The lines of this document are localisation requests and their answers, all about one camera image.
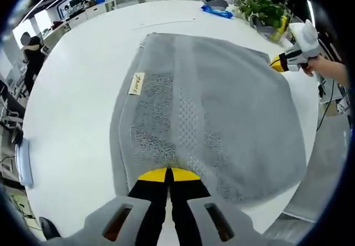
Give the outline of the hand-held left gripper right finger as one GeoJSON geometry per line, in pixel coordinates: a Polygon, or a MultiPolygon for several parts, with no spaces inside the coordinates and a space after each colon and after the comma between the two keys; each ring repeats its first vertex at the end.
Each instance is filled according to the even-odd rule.
{"type": "Polygon", "coordinates": [[[180,245],[258,245],[251,219],[212,196],[191,171],[171,169],[172,215],[180,245]]]}

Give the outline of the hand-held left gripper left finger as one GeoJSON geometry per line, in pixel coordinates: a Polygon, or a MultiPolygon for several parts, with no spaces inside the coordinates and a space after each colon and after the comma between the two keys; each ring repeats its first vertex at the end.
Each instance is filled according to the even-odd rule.
{"type": "Polygon", "coordinates": [[[157,245],[166,215],[169,169],[139,176],[127,196],[117,196],[85,219],[85,245],[157,245]]]}

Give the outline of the person's right hand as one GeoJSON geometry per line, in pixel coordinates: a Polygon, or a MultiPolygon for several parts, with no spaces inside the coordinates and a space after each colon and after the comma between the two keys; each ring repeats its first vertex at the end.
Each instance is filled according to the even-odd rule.
{"type": "Polygon", "coordinates": [[[324,57],[321,55],[310,58],[307,64],[302,66],[302,70],[306,75],[310,77],[313,77],[314,72],[321,74],[321,72],[323,72],[323,62],[324,57]]]}

